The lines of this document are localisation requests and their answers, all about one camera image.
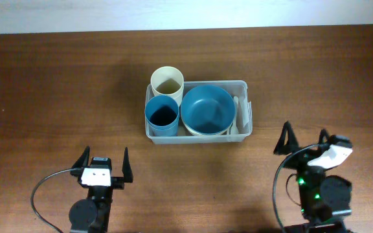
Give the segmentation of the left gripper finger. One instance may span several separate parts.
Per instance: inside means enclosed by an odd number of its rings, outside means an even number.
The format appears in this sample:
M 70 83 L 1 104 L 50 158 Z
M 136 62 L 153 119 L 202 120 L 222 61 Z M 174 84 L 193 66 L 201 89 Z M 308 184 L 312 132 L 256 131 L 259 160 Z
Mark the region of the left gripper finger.
M 122 173 L 123 173 L 123 178 L 125 179 L 133 178 L 133 172 L 132 172 L 131 165 L 130 165 L 130 159 L 129 159 L 129 153 L 128 153 L 127 147 L 125 147 L 125 150 L 124 150 L 124 159 L 122 162 Z
M 89 162 L 90 147 L 86 146 L 82 155 L 73 164 L 72 168 L 83 168 L 88 165 Z

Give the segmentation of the white plastic spoon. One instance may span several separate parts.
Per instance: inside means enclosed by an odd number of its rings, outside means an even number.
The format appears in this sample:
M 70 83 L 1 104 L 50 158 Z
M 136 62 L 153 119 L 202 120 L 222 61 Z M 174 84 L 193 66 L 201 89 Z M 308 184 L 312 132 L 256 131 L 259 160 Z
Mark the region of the white plastic spoon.
M 237 134 L 239 134 L 238 127 L 237 127 L 239 98 L 237 96 L 234 96 L 233 101 L 234 101 L 234 107 L 235 107 L 235 116 L 234 116 L 234 120 L 232 122 L 232 126 L 230 128 L 230 134 L 231 135 L 237 135 Z

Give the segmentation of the blue cup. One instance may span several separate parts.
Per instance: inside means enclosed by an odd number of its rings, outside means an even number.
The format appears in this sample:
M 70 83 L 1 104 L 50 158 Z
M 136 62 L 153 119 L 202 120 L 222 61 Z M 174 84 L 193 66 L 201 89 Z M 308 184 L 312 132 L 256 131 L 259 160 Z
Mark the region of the blue cup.
M 176 137 L 178 131 L 178 125 L 174 125 L 168 129 L 157 129 L 151 126 L 149 128 L 155 137 Z
M 165 95 L 151 98 L 144 110 L 147 122 L 155 129 L 167 130 L 179 123 L 180 110 L 177 102 Z

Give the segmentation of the cream bowl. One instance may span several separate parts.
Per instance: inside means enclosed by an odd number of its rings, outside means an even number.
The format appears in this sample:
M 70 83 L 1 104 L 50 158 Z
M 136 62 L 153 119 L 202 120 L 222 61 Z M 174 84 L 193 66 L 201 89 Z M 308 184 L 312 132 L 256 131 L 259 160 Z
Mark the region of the cream bowl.
M 228 128 L 224 131 L 220 131 L 218 133 L 200 133 L 200 132 L 197 132 L 195 131 L 194 129 L 190 128 L 189 126 L 185 125 L 185 128 L 187 129 L 187 131 L 189 131 L 192 135 L 195 135 L 195 136 L 214 136 L 214 135 L 223 135 L 223 134 L 226 134 L 226 131 L 228 130 Z
M 196 131 L 195 129 L 188 126 L 186 123 L 184 123 L 184 121 L 183 121 L 183 124 L 184 124 L 185 129 L 189 133 L 191 133 L 192 135 L 195 135 L 195 136 L 228 135 L 229 130 L 231 129 L 233 124 L 236 122 L 236 117 L 237 117 L 237 115 L 234 116 L 231 124 L 226 129 L 224 129 L 223 131 L 222 131 L 220 126 L 217 126 L 216 124 L 213 124 L 213 123 L 210 123 L 210 122 L 206 122 L 205 124 L 203 124 L 201 126 L 197 126 L 198 131 Z

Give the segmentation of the cream bowl front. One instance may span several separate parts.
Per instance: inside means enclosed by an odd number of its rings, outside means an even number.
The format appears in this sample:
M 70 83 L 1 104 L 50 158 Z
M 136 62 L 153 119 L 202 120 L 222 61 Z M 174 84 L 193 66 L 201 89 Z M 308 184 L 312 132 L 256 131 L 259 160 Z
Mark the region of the cream bowl front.
M 196 131 L 195 129 L 188 126 L 186 123 L 184 123 L 184 121 L 183 121 L 183 124 L 184 124 L 185 129 L 189 133 L 191 133 L 192 135 L 195 135 L 195 136 L 228 135 L 229 130 L 231 129 L 233 124 L 236 122 L 236 117 L 237 117 L 237 115 L 234 116 L 231 124 L 226 129 L 224 129 L 223 131 L 222 131 L 220 126 L 217 126 L 216 124 L 213 124 L 213 123 L 210 123 L 210 122 L 206 122 L 205 124 L 203 124 L 201 126 L 197 126 L 198 131 Z

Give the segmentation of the blue bowl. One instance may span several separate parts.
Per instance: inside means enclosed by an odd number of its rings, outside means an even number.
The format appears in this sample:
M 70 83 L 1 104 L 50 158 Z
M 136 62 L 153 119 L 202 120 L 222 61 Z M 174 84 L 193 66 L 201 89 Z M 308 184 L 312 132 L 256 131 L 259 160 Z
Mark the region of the blue bowl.
M 184 125 L 204 136 L 224 133 L 236 117 L 233 97 L 215 85 L 193 87 L 183 97 L 180 111 Z

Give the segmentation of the cream cup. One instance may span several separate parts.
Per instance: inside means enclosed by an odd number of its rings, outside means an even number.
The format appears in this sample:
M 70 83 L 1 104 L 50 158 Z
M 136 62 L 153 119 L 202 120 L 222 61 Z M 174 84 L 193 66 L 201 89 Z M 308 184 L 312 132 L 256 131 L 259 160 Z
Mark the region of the cream cup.
M 171 66 L 156 69 L 151 75 L 150 84 L 155 96 L 169 96 L 176 101 L 178 106 L 181 105 L 184 91 L 184 76 L 179 69 Z

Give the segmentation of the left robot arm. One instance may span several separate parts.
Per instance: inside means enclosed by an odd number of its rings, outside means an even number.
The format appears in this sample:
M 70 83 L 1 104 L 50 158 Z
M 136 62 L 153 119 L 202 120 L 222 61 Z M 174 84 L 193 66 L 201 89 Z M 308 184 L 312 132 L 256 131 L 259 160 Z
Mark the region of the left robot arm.
M 133 182 L 128 150 L 124 150 L 122 177 L 111 175 L 110 158 L 91 158 L 89 153 L 88 146 L 70 171 L 77 178 L 78 184 L 88 189 L 87 197 L 75 202 L 69 211 L 70 231 L 73 233 L 107 232 L 113 191 L 123 190 L 126 183 Z

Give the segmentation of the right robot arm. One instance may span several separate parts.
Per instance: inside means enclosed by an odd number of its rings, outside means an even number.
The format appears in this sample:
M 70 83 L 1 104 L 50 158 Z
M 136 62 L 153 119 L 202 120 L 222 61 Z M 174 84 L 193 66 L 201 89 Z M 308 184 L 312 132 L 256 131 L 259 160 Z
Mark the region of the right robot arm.
M 318 142 L 300 147 L 290 122 L 285 122 L 275 146 L 275 155 L 286 158 L 278 166 L 272 185 L 275 218 L 281 232 L 350 232 L 344 218 L 352 214 L 352 183 L 328 170 L 341 165 L 353 152 L 353 144 L 342 135 L 329 135 L 322 129 Z M 295 170 L 300 207 L 305 223 L 285 226 L 277 209 L 277 180 L 281 169 Z

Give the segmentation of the clear plastic container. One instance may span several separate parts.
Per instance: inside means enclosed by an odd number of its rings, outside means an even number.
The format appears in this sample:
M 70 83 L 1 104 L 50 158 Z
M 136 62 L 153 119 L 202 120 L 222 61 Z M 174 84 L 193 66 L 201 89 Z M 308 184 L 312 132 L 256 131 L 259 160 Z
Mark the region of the clear plastic container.
M 243 80 L 215 80 L 215 81 L 193 81 L 185 82 L 183 95 L 192 88 L 199 85 L 215 85 L 225 89 L 230 95 L 239 98 L 237 128 L 239 134 L 227 135 L 192 135 L 184 126 L 182 120 L 179 120 L 177 136 L 174 137 L 158 137 L 153 134 L 152 128 L 145 118 L 146 136 L 154 144 L 202 144 L 202 143 L 226 143 L 226 142 L 241 142 L 245 137 L 249 136 L 253 130 L 253 112 L 251 102 L 248 102 L 248 86 Z

